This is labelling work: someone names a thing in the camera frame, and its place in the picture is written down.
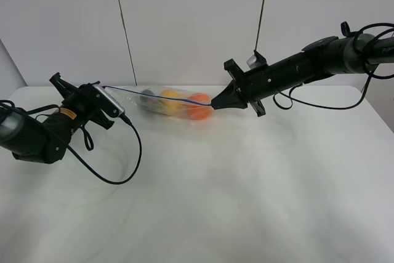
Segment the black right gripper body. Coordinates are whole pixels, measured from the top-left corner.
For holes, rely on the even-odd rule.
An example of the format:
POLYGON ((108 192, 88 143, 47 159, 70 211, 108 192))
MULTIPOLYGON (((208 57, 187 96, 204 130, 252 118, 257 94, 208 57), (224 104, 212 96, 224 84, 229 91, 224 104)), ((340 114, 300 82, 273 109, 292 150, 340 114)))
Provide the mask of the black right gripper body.
POLYGON ((238 90, 246 100, 246 108, 249 104, 257 113, 257 116, 260 117, 266 115, 266 111, 260 99, 254 99, 253 95, 251 94, 251 74, 254 74, 254 70, 263 70, 267 66, 267 60, 256 50, 253 51, 253 54, 259 58, 260 66, 250 69, 250 73, 248 71, 244 72, 242 69, 240 69, 233 59, 230 59, 224 63, 224 69, 232 78, 230 83, 235 83, 239 87, 238 90))

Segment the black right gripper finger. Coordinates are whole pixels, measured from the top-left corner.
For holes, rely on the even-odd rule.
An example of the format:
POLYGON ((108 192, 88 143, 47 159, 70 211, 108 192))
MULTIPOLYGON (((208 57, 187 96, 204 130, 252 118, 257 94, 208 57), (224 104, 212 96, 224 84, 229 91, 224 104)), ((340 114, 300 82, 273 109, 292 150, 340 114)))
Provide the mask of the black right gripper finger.
POLYGON ((219 95, 211 100, 211 106, 215 110, 228 108, 245 109, 246 100, 238 90, 235 83, 230 83, 219 95))

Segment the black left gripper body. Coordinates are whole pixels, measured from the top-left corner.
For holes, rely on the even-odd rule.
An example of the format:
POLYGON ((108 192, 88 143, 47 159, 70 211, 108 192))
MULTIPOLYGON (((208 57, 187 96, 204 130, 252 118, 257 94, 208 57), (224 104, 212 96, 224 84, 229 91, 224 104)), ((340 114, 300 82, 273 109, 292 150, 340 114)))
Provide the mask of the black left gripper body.
POLYGON ((63 97, 60 114, 71 120, 68 123, 71 129, 79 129, 90 121, 104 129, 110 129, 114 125, 115 122, 104 114, 114 118, 115 108, 110 106, 109 101, 96 88, 100 86, 100 81, 76 87, 63 80, 60 73, 54 74, 49 81, 63 97))

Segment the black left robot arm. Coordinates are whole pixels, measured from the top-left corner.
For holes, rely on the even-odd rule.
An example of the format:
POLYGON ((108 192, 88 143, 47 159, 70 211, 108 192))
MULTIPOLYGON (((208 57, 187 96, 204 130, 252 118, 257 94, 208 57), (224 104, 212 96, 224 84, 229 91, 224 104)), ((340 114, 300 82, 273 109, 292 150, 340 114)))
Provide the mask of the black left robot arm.
POLYGON ((52 164, 61 160, 73 134, 82 130, 88 151, 94 149, 85 125, 93 122, 108 130, 124 113, 120 104, 97 81, 76 87, 59 73, 50 82, 63 97, 61 106, 26 111, 10 101, 1 105, 1 147, 16 160, 52 164))

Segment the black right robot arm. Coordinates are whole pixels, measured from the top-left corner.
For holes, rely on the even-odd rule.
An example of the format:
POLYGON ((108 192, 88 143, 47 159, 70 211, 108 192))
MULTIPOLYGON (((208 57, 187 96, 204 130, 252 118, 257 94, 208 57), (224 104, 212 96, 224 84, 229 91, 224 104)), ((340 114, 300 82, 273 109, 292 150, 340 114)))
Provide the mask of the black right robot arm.
POLYGON ((378 40, 371 34, 323 38, 272 65, 255 51, 247 61, 248 71, 240 69, 232 59, 224 63, 232 80, 211 100, 211 105, 215 110, 251 106, 257 116, 263 116, 262 99, 281 91, 334 75, 367 73, 381 63, 392 62, 393 38, 378 40))

